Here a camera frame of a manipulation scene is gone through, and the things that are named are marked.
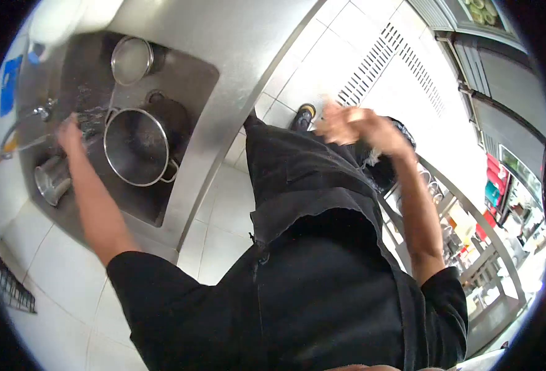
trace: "stainless steel sink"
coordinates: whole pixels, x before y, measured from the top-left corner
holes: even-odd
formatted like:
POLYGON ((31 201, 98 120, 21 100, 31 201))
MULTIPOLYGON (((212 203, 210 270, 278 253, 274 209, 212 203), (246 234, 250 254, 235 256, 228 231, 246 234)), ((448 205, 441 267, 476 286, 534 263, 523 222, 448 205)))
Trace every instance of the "stainless steel sink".
MULTIPOLYGON (((81 83, 87 83, 84 87, 88 89, 86 94, 90 95, 89 106, 85 107, 104 102, 110 105, 102 87, 114 87, 104 84, 106 79, 112 81, 108 62, 112 48, 123 35, 141 37, 173 49, 172 55, 178 58, 171 61, 171 65, 176 66, 180 73, 174 75, 173 81, 164 78, 163 85, 173 86, 162 89, 172 88, 180 94, 172 98, 186 106, 193 125, 196 117, 200 117, 173 188, 167 190, 170 198, 162 202, 165 195, 160 195, 154 201, 161 207, 167 203, 163 222, 153 206, 135 209, 129 200, 119 205, 128 210, 124 218, 129 229, 136 237, 143 237, 139 238, 139 246, 152 253, 158 248, 170 249, 172 253, 167 259, 176 261, 176 252, 181 249, 195 213, 242 122, 291 43, 323 3, 324 0, 127 0, 106 29, 116 34, 104 32, 78 36, 63 48, 56 49, 50 61, 37 66, 27 62, 22 65, 18 117, 24 117, 25 113, 45 102, 48 96, 61 98, 61 115, 66 116, 77 103, 73 98, 70 104, 64 102, 69 101, 69 96, 77 95, 74 92, 81 83), (148 245, 154 243, 159 246, 152 250, 148 245)), ((166 76, 166 71, 163 70, 162 76, 166 76)), ((142 82, 149 83, 150 77, 143 78, 142 82)), ((137 99, 145 93, 139 93, 137 99)), ((58 111, 50 126, 62 118, 58 111)), ((31 117, 26 120, 20 134, 22 139, 36 139, 45 134, 45 129, 39 117, 31 117)), ((68 192, 58 208, 53 208, 42 200, 33 182, 34 167, 47 159, 54 148, 50 144, 22 153, 25 180, 34 202, 62 229, 84 242, 73 194, 68 192)), ((142 199, 140 203, 147 205, 149 201, 142 199)))
MULTIPOLYGON (((82 34, 54 50, 44 63, 32 65, 26 61, 20 77, 18 115, 24 117, 31 107, 48 97, 58 102, 48 123, 42 123, 39 117, 24 119, 18 129, 21 142, 52 132, 70 112, 95 111, 107 115, 110 108, 138 107, 148 93, 159 91, 181 103, 188 112, 190 135, 183 145, 173 149, 174 158, 182 162, 190 136, 219 78, 218 71, 200 59, 166 49, 165 63, 157 72, 133 85, 118 85, 112 76, 110 58, 122 37, 124 35, 112 32, 82 34)), ((119 208, 151 226, 160 227, 173 183, 157 182, 149 187, 125 183, 108 164, 101 137, 89 143, 88 157, 119 208)), ((39 196, 34 184, 34 168, 57 153, 61 150, 54 141, 23 151, 20 159, 25 181, 33 200, 64 230, 83 241, 73 191, 69 190, 54 208, 39 196)))

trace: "stainless steel pot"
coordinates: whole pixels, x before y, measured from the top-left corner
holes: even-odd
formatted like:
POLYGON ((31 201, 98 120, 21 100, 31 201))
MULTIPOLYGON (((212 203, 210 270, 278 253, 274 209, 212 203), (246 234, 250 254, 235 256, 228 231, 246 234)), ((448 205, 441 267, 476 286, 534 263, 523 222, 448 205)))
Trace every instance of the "stainless steel pot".
POLYGON ((159 70, 164 58, 162 47, 137 37, 125 36, 114 47, 110 65, 116 82, 127 86, 159 70))
POLYGON ((178 144, 178 133, 171 128, 187 127, 186 121, 184 107, 165 98, 114 113, 104 130, 104 152, 110 166, 135 186, 173 182, 178 164, 172 149, 178 144), (165 178, 169 167, 173 175, 165 178))
POLYGON ((61 196, 71 187, 67 160, 59 156, 51 157, 34 169, 34 180, 46 202, 56 206, 61 196))

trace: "person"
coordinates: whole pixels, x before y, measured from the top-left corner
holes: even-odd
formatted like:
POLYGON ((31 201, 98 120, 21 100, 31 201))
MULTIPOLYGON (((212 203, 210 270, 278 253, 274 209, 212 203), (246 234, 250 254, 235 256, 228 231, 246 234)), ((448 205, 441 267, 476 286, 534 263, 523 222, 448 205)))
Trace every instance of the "person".
POLYGON ((442 260, 410 143, 372 110, 328 103, 315 133, 313 116, 303 106, 290 130, 254 111, 246 119, 254 244, 216 286, 141 252, 86 157, 76 116, 61 127, 85 238, 149 369, 418 370, 464 359, 466 300, 442 260), (382 243, 376 194, 348 145, 356 141, 391 158, 412 277, 382 243))

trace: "cooking pot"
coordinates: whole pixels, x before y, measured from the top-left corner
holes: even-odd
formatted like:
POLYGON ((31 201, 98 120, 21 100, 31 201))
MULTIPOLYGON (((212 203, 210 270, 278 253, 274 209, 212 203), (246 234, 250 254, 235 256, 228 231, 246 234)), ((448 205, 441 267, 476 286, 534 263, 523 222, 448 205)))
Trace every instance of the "cooking pot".
POLYGON ((104 130, 106 159, 129 184, 147 187, 158 181, 173 182, 178 164, 172 151, 188 134, 180 132, 186 128, 188 115, 184 107, 166 98, 116 111, 104 130), (169 167, 173 175, 165 178, 169 167))

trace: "hand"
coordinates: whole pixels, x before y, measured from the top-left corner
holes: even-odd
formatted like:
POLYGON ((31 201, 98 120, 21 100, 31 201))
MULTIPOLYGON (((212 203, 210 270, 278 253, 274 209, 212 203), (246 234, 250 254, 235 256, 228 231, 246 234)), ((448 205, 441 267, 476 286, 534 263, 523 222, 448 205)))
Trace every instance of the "hand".
POLYGON ((81 142, 83 133, 78 128, 77 114, 72 113, 66 118, 57 130, 57 139, 59 144, 67 153, 67 156, 71 156, 74 153, 85 151, 84 145, 81 142))
POLYGON ((352 144, 359 138, 389 156, 403 156, 412 147, 402 133, 386 117, 373 110, 346 107, 327 102, 323 109, 324 120, 316 123, 316 134, 323 135, 327 143, 352 144))

